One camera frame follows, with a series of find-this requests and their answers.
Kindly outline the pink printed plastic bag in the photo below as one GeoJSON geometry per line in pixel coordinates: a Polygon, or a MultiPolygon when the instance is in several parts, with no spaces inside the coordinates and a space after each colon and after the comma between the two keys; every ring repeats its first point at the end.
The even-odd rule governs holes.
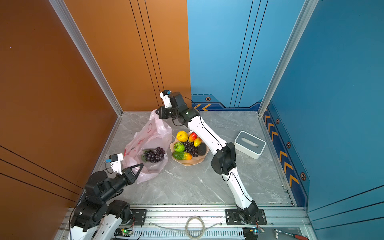
{"type": "Polygon", "coordinates": [[[159,119],[156,111],[151,112],[150,118],[142,130],[134,135],[134,139],[125,147],[123,168],[143,164],[136,183],[140,184],[157,177],[168,163],[168,155],[157,163],[145,161],[143,154],[145,150],[154,150],[159,147],[167,151],[172,140],[172,128],[163,120],[159,119]]]}

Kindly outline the purple grape bunch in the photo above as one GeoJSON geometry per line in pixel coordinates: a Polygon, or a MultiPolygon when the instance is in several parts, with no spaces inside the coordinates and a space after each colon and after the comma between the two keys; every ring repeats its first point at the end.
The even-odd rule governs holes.
{"type": "Polygon", "coordinates": [[[198,148],[195,147],[194,143],[186,141],[186,142],[183,142],[183,145],[185,147],[184,152],[191,154],[193,158],[199,156],[198,148]]]}
{"type": "Polygon", "coordinates": [[[161,162],[165,158],[165,150],[163,148],[157,147],[155,149],[146,149],[143,150],[142,161],[150,163],[161,162]]]}

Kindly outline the red yellow apple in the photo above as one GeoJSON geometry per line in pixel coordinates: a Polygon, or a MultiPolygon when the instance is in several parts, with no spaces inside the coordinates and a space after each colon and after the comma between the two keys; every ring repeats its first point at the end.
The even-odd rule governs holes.
{"type": "Polygon", "coordinates": [[[190,135],[189,135],[188,141],[190,143],[193,143],[197,138],[198,138],[198,135],[196,133],[194,133],[194,132],[191,132],[190,135]]]}

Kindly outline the green apple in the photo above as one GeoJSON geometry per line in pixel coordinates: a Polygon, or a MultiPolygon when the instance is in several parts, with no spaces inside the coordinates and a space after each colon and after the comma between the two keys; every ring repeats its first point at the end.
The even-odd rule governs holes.
{"type": "Polygon", "coordinates": [[[173,147],[175,152],[184,152],[185,151],[185,145],[183,142],[176,142],[173,147]]]}

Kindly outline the yellow red mango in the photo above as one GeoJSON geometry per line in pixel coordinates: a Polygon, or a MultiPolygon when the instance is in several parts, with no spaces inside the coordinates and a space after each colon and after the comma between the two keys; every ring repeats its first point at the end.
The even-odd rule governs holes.
{"type": "Polygon", "coordinates": [[[194,143],[194,146],[197,148],[202,144],[202,142],[203,141],[201,138],[196,138],[193,143],[194,143]]]}

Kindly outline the dark avocado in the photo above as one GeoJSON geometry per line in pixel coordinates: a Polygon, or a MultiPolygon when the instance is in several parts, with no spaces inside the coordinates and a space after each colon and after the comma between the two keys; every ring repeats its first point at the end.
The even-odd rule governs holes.
{"type": "Polygon", "coordinates": [[[197,153],[199,156],[204,156],[207,153],[207,145],[205,143],[201,143],[197,147],[197,153]]]}

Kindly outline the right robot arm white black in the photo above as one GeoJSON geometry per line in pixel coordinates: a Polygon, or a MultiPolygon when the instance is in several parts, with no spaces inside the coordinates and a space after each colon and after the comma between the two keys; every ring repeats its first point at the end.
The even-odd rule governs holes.
{"type": "Polygon", "coordinates": [[[213,154],[211,161],[213,170],[227,183],[235,198],[240,220],[246,225],[258,222],[261,210],[248,194],[239,176],[234,143],[227,143],[220,138],[205,123],[197,109],[188,107],[181,93],[164,90],[160,93],[160,98],[164,105],[156,110],[159,118],[178,120],[181,125],[186,126],[202,139],[213,154]]]}

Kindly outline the pink fruit plate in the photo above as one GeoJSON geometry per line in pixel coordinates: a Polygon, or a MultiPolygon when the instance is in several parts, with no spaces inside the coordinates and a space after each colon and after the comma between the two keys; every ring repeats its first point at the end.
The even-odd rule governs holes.
{"type": "Polygon", "coordinates": [[[178,162],[178,163],[180,163],[180,164],[182,164],[182,165],[184,165],[184,166],[193,166],[193,165],[197,165],[197,164],[202,163],[202,162],[205,160],[205,158],[206,158],[206,156],[208,155],[208,153],[210,152],[209,147],[207,147],[205,154],[202,155],[202,156],[191,157],[190,159],[187,157],[186,160],[185,160],[184,158],[183,158],[182,160],[179,160],[178,158],[175,158],[175,157],[174,157],[174,153],[175,153],[175,151],[174,151],[174,145],[175,145],[176,143],[178,143],[178,142],[179,142],[179,141],[178,141],[177,139],[175,139],[175,140],[170,144],[170,149],[172,150],[171,157],[172,157],[172,159],[173,159],[174,161],[176,161],[176,162],[178,162]]]}

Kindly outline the left green circuit board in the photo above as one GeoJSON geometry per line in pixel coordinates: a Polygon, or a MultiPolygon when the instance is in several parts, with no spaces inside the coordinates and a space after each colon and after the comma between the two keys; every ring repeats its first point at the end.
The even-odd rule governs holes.
{"type": "Polygon", "coordinates": [[[114,237],[132,237],[134,234],[133,229],[128,229],[128,228],[122,228],[122,229],[116,229],[114,233],[114,237]]]}

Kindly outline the white grey tissue box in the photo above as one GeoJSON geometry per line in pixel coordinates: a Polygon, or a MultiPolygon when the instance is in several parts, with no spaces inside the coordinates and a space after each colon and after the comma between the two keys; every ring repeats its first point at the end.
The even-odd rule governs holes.
{"type": "Polygon", "coordinates": [[[236,150],[253,159],[258,159],[266,147],[266,142],[245,131],[240,131],[234,141],[234,145],[236,150]]]}

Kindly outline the right green circuit board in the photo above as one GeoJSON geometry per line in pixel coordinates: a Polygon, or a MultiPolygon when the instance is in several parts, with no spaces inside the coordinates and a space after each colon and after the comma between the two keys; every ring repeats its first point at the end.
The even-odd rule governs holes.
{"type": "Polygon", "coordinates": [[[260,235],[265,232],[265,230],[261,227],[256,227],[256,228],[251,228],[250,232],[253,233],[254,235],[260,235]]]}

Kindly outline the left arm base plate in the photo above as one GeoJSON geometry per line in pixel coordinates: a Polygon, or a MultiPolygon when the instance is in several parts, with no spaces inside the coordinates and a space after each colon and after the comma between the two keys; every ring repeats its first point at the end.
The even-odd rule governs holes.
{"type": "Polygon", "coordinates": [[[131,209],[131,217],[127,226],[143,226],[147,217],[147,209],[131,209]]]}

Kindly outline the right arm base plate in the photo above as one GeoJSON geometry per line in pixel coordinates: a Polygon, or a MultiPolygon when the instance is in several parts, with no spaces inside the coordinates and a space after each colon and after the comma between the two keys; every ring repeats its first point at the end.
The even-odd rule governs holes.
{"type": "Polygon", "coordinates": [[[227,225],[259,225],[266,226],[268,224],[265,211],[259,209],[254,220],[251,223],[245,223],[241,220],[239,210],[237,209],[226,209],[226,223],[227,225]]]}

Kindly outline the left aluminium corner post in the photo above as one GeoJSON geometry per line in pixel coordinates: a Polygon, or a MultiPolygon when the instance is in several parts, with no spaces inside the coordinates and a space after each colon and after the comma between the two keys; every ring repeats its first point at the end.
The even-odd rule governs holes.
{"type": "Polygon", "coordinates": [[[97,63],[91,49],[89,48],[85,38],[83,37],[79,27],[77,26],[74,18],[72,17],[66,3],[59,0],[49,0],[55,13],[59,17],[73,43],[81,54],[83,60],[87,64],[89,70],[93,74],[107,100],[111,104],[118,117],[123,115],[123,109],[119,104],[112,88],[110,87],[105,75],[103,74],[99,64],[97,63]]]}

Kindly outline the right aluminium corner post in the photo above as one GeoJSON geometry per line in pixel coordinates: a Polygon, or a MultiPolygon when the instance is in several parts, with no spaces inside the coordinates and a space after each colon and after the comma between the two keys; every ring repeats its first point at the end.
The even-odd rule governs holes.
{"type": "Polygon", "coordinates": [[[300,42],[300,39],[313,15],[318,2],[319,0],[306,0],[304,2],[258,110],[260,117],[262,117],[267,110],[267,107],[272,100],[272,97],[284,75],[284,72],[297,48],[298,43],[300,42]]]}

